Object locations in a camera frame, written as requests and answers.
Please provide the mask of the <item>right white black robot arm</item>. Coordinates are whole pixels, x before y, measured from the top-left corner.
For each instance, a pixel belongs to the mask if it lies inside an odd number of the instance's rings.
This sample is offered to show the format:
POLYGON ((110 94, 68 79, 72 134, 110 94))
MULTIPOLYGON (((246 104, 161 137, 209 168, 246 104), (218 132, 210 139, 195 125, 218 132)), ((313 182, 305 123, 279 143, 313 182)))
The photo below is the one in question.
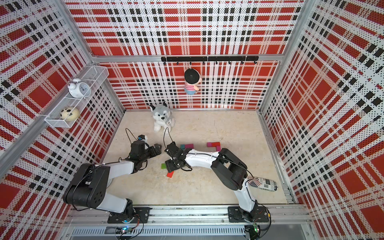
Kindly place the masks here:
POLYGON ((251 195, 248 185, 247 165, 230 150, 223 148, 219 152, 201 152, 195 149, 181 149, 175 142, 167 145, 165 153, 170 157, 165 162, 169 173, 187 167, 211 169, 228 189, 234 191, 239 207, 246 213, 252 213, 257 208, 257 200, 251 195))

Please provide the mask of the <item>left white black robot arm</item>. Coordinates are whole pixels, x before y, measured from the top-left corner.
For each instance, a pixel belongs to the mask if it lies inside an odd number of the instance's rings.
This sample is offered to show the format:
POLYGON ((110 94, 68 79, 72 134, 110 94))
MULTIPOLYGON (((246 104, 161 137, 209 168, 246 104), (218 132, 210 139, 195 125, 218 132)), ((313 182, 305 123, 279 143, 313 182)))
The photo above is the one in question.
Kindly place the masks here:
POLYGON ((132 201, 109 194, 107 189, 113 179, 143 170, 148 159, 162 153, 162 145, 150 146, 143 137, 131 143, 126 159, 98 166, 82 164, 63 195, 64 203, 77 211, 97 209, 131 219, 134 215, 132 201))

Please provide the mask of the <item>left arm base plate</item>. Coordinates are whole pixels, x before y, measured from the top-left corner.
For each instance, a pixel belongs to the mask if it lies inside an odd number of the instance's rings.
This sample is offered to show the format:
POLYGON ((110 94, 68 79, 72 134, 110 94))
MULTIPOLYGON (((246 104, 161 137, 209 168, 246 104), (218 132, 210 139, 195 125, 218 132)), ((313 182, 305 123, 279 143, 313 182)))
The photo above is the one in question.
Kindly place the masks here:
POLYGON ((146 224, 150 216, 149 207, 130 207, 126 213, 110 213, 108 224, 128 224, 140 223, 146 224))

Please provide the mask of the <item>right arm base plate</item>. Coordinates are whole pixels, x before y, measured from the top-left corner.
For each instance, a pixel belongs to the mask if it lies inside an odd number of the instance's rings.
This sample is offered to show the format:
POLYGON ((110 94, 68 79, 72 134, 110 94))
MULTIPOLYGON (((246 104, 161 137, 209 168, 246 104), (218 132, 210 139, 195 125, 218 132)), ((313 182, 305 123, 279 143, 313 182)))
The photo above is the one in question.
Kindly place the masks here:
POLYGON ((230 223, 268 223, 269 213, 266 207, 258 205, 251 212, 241 209, 239 206, 228 207, 230 223))

